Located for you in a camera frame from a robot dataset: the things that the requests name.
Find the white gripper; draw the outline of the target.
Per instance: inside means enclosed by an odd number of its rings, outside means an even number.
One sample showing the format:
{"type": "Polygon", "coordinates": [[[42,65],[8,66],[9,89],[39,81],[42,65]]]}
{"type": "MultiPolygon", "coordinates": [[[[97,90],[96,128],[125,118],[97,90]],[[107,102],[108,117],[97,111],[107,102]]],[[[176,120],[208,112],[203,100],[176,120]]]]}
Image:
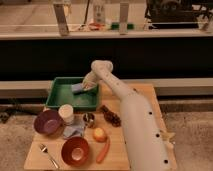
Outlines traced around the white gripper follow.
{"type": "Polygon", "coordinates": [[[83,86],[83,89],[85,91],[87,90],[90,90],[94,87],[97,86],[98,84],[98,81],[99,81],[99,78],[98,76],[93,72],[93,71],[90,71],[83,79],[82,81],[82,86],[83,86]]]}

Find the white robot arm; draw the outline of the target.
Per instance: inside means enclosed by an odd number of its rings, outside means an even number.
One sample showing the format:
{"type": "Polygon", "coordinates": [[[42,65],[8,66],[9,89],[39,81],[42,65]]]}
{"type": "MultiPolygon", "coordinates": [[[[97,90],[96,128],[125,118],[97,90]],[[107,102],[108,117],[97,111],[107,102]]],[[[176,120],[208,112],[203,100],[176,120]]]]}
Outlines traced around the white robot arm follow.
{"type": "Polygon", "coordinates": [[[100,80],[120,100],[120,114],[131,171],[169,171],[171,164],[149,100],[112,74],[113,64],[95,60],[83,79],[92,89],[100,80]]]}

